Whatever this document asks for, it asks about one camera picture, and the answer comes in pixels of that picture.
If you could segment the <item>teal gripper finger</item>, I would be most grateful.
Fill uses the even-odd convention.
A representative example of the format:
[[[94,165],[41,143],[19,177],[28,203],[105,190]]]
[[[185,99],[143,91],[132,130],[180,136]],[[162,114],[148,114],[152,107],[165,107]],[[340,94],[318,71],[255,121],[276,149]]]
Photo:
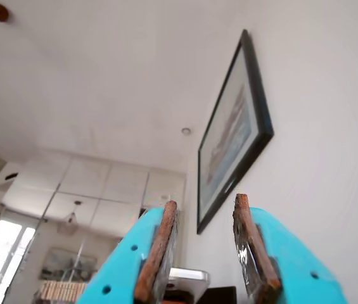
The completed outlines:
[[[249,303],[346,303],[336,277],[269,212],[237,194],[233,232]]]
[[[161,303],[178,232],[175,201],[137,220],[91,279],[77,303]]]

